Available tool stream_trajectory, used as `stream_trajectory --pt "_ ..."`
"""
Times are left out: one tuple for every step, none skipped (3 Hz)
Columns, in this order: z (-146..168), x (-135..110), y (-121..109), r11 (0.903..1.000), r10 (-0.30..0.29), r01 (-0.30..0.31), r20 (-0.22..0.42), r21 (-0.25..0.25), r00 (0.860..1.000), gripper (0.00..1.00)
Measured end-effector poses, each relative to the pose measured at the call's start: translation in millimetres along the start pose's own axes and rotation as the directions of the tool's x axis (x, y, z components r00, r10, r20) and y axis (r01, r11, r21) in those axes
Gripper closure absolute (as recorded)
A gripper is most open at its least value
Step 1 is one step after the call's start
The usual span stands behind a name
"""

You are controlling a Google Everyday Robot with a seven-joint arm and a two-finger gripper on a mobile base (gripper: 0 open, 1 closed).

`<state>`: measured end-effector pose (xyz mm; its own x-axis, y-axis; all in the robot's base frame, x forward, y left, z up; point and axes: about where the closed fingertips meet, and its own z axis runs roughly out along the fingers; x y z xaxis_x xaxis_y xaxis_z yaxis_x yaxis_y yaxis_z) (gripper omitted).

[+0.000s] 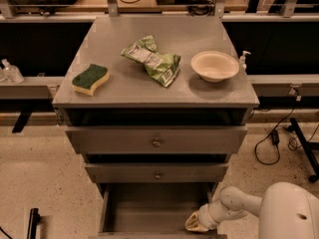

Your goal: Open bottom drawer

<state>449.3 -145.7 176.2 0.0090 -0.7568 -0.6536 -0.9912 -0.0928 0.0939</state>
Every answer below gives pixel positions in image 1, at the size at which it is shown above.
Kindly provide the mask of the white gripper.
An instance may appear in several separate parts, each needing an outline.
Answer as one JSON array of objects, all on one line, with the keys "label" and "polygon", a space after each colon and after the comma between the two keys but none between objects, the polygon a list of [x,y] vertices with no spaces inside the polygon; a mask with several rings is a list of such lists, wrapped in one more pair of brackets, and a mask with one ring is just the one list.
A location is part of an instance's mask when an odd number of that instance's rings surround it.
[{"label": "white gripper", "polygon": [[185,229],[194,233],[205,233],[209,230],[214,230],[219,226],[219,223],[212,217],[209,210],[209,205],[202,205],[198,211],[194,211],[185,221]]}]

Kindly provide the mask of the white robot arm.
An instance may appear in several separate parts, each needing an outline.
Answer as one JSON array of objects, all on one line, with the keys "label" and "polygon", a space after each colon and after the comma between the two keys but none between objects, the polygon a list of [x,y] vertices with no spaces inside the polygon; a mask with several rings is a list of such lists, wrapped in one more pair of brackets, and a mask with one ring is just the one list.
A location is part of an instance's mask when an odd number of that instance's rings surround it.
[{"label": "white robot arm", "polygon": [[219,197],[194,211],[185,221],[191,232],[214,230],[225,220],[248,213],[259,218],[258,239],[319,239],[319,199],[304,188],[278,182],[262,197],[227,186]]}]

